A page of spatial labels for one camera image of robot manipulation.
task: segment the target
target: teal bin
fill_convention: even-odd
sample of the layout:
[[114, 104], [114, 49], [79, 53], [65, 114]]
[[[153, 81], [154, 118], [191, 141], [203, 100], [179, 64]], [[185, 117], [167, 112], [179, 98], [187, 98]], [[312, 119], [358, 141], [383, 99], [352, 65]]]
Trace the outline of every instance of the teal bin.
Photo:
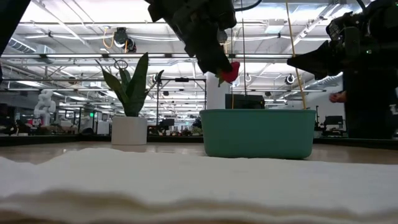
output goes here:
[[203, 110], [200, 116], [208, 156], [303, 159], [312, 151], [314, 110]]

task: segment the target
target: computer screen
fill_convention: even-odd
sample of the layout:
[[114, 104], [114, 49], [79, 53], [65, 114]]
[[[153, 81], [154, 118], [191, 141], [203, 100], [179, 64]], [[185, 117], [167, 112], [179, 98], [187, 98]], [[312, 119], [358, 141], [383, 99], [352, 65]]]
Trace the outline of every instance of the computer screen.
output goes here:
[[325, 125], [343, 124], [343, 116], [326, 116], [325, 122], [323, 122], [323, 124]]
[[264, 109], [264, 108], [265, 108], [264, 97], [262, 97], [261, 95], [225, 94], [225, 109]]
[[164, 119], [160, 122], [161, 126], [174, 126], [174, 119]]

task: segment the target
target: plant leaf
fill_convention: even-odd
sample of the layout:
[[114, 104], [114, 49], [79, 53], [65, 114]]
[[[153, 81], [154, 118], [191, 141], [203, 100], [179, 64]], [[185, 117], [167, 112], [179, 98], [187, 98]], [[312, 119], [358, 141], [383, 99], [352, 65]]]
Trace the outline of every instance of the plant leaf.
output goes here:
[[126, 89], [126, 95], [128, 98], [131, 98], [133, 93], [136, 91], [137, 93], [145, 92], [148, 63], [149, 58], [147, 52], [139, 59], [136, 70], [134, 71], [134, 75], [132, 76], [131, 81]]
[[122, 88], [124, 91], [127, 90], [127, 87], [129, 86], [129, 82], [130, 82], [130, 73], [127, 70], [123, 70], [123, 69], [119, 69], [119, 74], [120, 77], [122, 78]]
[[129, 101], [129, 98], [126, 96], [123, 91], [122, 85], [120, 84], [118, 78], [114, 77], [109, 72], [102, 69], [102, 74], [104, 76], [106, 84], [112, 89], [116, 96], [119, 98], [122, 104], [126, 104]]
[[[163, 72], [164, 70], [160, 71], [158, 74], [156, 74], [156, 77], [159, 76], [159, 79], [161, 79]], [[149, 87], [149, 89], [146, 90], [146, 93], [149, 93], [149, 90], [151, 90], [154, 86], [156, 86], [156, 81]]]
[[146, 97], [147, 97], [146, 92], [140, 94], [133, 93], [133, 96], [130, 98], [129, 102], [126, 103], [126, 106], [124, 107], [124, 112], [126, 116], [138, 116], [139, 112], [144, 106]]
[[163, 72], [164, 72], [164, 70], [162, 70], [158, 74], [156, 74], [156, 81], [157, 82], [161, 81]]

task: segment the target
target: red object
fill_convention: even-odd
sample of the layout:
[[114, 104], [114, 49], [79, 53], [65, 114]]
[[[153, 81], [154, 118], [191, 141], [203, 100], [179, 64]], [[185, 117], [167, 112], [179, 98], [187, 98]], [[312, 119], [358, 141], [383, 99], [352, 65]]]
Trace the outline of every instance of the red object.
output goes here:
[[232, 65], [232, 71], [221, 72], [221, 78], [228, 83], [232, 83], [238, 78], [239, 67], [241, 66], [239, 62], [232, 62], [231, 65]]

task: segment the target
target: white towel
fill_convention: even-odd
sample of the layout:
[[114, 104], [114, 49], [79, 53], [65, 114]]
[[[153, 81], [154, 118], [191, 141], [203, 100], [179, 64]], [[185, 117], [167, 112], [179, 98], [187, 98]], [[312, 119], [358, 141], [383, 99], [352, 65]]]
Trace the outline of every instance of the white towel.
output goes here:
[[67, 223], [398, 223], [398, 166], [84, 149], [0, 158], [5, 213]]

